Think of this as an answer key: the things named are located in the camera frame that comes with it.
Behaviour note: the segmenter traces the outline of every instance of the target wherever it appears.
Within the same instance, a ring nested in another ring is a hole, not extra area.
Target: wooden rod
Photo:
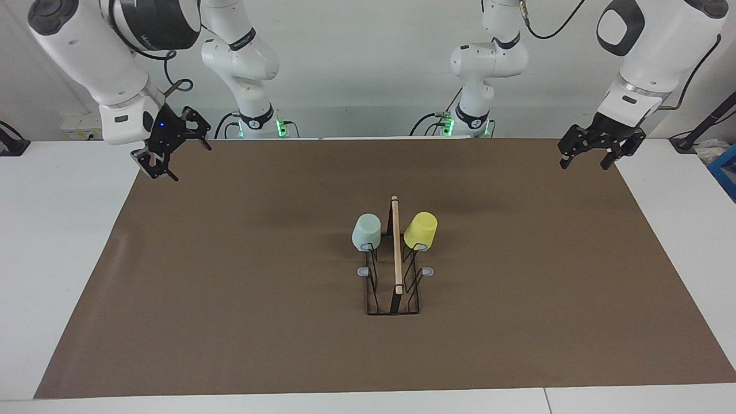
[[[402,271],[401,257],[401,226],[399,226],[399,197],[391,198],[392,219],[394,222],[394,276],[396,277],[395,293],[397,295],[404,294],[404,273]]]

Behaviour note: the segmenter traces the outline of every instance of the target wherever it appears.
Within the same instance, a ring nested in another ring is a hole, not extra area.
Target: light blue cup
[[[353,230],[353,245],[358,251],[370,252],[381,243],[381,219],[375,214],[363,214]]]

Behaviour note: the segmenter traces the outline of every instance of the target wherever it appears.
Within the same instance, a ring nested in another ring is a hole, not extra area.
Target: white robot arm
[[[562,168],[593,149],[609,151],[604,169],[633,155],[646,137],[640,125],[714,47],[728,10],[726,0],[614,0],[598,42],[623,66],[590,127],[573,125],[559,142]]]
[[[519,1],[483,0],[483,6],[483,25],[492,42],[460,46],[451,59],[463,84],[462,98],[452,112],[453,135],[484,134],[495,95],[489,79],[517,76],[529,62],[520,42]]]
[[[110,144],[144,141],[131,156],[152,178],[169,175],[171,154],[187,139],[206,142],[210,125],[192,108],[178,116],[166,94],[135,64],[131,49],[186,49],[199,35],[196,0],[109,0],[105,13],[80,0],[35,0],[31,32],[48,55],[99,103]],[[195,130],[187,122],[197,123]]]
[[[257,35],[243,0],[204,0],[210,29],[217,35],[202,47],[202,61],[227,84],[238,103],[246,138],[285,135],[264,80],[279,71],[276,53]]]

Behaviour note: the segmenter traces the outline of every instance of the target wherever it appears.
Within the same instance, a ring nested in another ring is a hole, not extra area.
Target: brown mat
[[[180,183],[135,182],[36,398],[736,382],[619,173],[555,143],[188,144]],[[369,317],[350,233],[393,194],[439,218],[436,275],[421,315]]]

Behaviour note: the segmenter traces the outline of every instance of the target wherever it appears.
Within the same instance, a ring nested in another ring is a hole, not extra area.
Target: white table
[[[30,401],[135,179],[135,148],[37,142],[0,158],[0,413],[736,413],[733,384]],[[666,141],[618,166],[736,366],[736,205]]]

